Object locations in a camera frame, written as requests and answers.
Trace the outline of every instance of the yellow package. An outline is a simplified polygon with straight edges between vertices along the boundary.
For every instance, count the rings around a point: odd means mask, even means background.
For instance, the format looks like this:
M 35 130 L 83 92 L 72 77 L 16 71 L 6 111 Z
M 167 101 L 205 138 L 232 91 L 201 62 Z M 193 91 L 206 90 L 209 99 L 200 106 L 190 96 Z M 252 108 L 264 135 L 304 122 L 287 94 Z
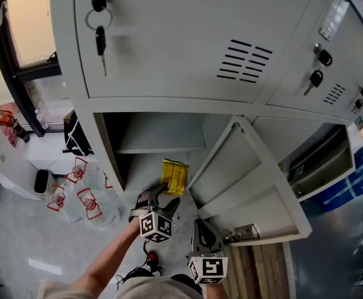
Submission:
M 164 194 L 183 196 L 186 190 L 187 171 L 187 165 L 164 159 L 162 163 L 161 184 L 169 183 L 167 192 L 164 192 Z

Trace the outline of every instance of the key ring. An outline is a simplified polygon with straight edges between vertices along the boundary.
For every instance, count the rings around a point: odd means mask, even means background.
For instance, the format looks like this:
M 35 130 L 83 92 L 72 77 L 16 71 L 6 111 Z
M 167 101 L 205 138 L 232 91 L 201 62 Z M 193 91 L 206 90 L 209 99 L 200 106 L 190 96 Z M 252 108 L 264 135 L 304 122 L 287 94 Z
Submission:
M 113 15 L 112 15 L 112 12 L 111 12 L 111 11 L 109 11 L 107 8 L 105 8 L 104 10 L 107 10 L 107 11 L 108 11 L 108 13 L 109 13 L 109 15 L 110 15 L 110 21 L 109 21 L 109 24 L 108 24 L 108 25 L 104 28 L 104 30 L 107 30 L 107 29 L 109 28 L 109 26 L 112 24 Z M 88 18 L 90 17 L 90 14 L 91 14 L 93 11 L 95 11 L 95 10 L 94 10 L 94 9 L 91 9 L 90 11 L 88 11 L 88 12 L 87 12 L 87 14 L 86 14 L 86 18 L 85 18 L 85 22 L 86 22 L 86 26 L 87 26 L 89 29 L 91 29 L 91 30 L 93 30 L 93 31 L 96 31 L 96 28 L 92 27 L 92 26 L 90 25 L 90 23 L 88 22 Z

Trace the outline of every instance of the floor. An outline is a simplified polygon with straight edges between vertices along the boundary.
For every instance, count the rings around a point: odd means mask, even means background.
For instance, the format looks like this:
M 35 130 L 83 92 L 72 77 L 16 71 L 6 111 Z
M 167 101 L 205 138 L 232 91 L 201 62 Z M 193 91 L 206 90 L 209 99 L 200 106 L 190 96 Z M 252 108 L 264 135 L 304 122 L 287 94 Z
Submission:
M 0 193 L 0 298 L 35 298 L 42 279 L 72 283 L 86 270 L 93 259 L 127 224 L 128 211 L 120 205 L 121 222 L 109 229 L 87 227 L 58 218 L 46 208 L 46 202 L 24 199 L 8 189 Z M 197 210 L 190 196 L 181 199 L 173 217 L 176 233 L 171 241 L 156 249 L 162 259 L 164 275 L 186 273 L 186 255 L 191 251 L 192 223 Z M 145 261 L 143 240 L 137 239 L 119 269 L 125 275 Z M 113 279 L 100 297 L 113 298 Z
M 315 199 L 302 206 L 313 232 L 290 242 L 297 299 L 363 298 L 363 195 L 332 212 Z

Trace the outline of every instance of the black bag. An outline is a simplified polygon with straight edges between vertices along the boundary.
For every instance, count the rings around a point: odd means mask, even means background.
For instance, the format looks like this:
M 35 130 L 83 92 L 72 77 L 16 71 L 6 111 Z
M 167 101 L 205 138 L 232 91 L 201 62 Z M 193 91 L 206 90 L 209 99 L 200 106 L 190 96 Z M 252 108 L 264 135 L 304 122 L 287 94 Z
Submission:
M 75 110 L 72 110 L 67 116 L 64 117 L 65 143 L 67 142 L 67 140 L 69 138 L 69 133 L 75 127 L 76 121 L 77 121 L 77 115 L 75 113 Z M 84 135 L 80 122 L 77 123 L 76 129 L 72 133 L 72 137 L 75 139 L 77 144 L 75 143 L 75 141 L 72 138 L 69 139 L 69 142 L 67 144 L 68 150 L 64 151 L 64 153 L 73 153 L 74 155 L 77 155 L 77 156 L 83 156 L 83 153 L 84 153 L 84 156 L 87 156 L 89 154 L 94 154 L 89 142 L 86 139 L 86 136 Z

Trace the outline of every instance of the human arm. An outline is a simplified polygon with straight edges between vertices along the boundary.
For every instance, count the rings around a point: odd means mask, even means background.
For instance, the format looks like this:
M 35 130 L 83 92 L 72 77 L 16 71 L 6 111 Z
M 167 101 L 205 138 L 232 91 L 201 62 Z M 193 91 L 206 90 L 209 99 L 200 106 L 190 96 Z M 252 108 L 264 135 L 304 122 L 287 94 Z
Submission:
M 206 285 L 207 299 L 227 299 L 227 294 L 221 283 L 216 285 Z
M 127 250 L 138 235 L 139 219 L 135 217 L 124 231 L 98 255 L 87 271 L 73 283 L 73 286 L 87 290 L 93 298 L 98 298 L 115 275 Z

